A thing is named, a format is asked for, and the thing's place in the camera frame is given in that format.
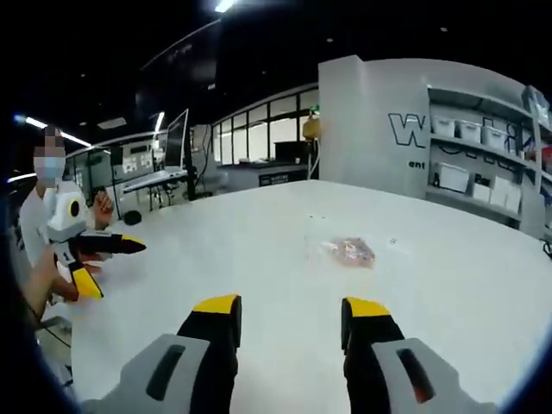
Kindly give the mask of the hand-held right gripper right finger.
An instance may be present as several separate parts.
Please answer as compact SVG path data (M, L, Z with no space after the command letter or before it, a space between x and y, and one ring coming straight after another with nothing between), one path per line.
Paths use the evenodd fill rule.
M497 413L470 397L458 372L417 338L407 338L377 302L342 300L343 373L352 413Z

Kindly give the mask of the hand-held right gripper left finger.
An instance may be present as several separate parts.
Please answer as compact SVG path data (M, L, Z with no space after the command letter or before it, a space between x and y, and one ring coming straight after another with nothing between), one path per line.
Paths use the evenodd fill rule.
M242 337L242 297L195 305L177 334L164 334L122 367L116 386L83 413L228 413Z

